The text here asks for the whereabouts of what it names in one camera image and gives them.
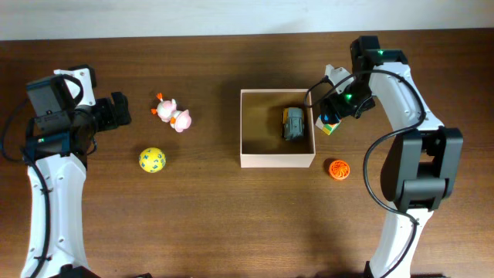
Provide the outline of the multicoloured puzzle cube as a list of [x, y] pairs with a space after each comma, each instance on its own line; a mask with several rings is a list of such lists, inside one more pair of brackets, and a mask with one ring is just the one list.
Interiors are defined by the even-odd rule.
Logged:
[[315, 125], [319, 129], [321, 129], [321, 131], [324, 132], [326, 135], [331, 135], [339, 127], [340, 123], [325, 124], [324, 122], [322, 122], [321, 115], [319, 115]]

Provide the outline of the yellow grey toy truck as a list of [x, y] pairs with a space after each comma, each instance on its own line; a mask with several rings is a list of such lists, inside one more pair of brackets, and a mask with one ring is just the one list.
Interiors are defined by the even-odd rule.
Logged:
[[298, 141], [304, 137], [304, 112], [299, 107], [283, 110], [283, 137], [286, 141]]

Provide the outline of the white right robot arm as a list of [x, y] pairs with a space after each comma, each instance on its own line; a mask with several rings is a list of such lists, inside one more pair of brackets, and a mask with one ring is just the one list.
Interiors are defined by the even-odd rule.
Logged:
[[387, 214], [363, 275], [409, 277], [425, 224], [452, 193], [463, 136], [430, 111], [401, 50], [382, 49], [376, 36], [361, 36], [350, 55], [350, 72], [326, 67], [323, 81], [332, 87], [316, 101], [320, 121], [358, 118], [381, 102], [392, 131], [367, 149], [363, 176], [370, 197]]

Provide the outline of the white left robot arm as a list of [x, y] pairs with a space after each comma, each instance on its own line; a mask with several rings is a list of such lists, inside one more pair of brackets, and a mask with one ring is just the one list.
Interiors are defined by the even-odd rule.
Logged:
[[97, 99], [88, 65], [57, 69], [26, 86], [36, 115], [26, 128], [23, 161], [32, 190], [29, 251], [23, 277], [92, 276], [87, 262], [82, 195], [95, 135], [131, 122], [121, 92]]

